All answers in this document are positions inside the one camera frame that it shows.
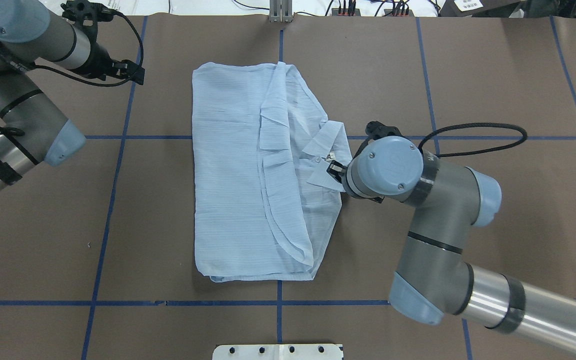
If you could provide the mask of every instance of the light blue shirt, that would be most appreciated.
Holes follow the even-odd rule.
[[[233,280],[313,280],[341,209],[326,158],[352,159],[294,65],[206,63],[192,74],[194,255]]]

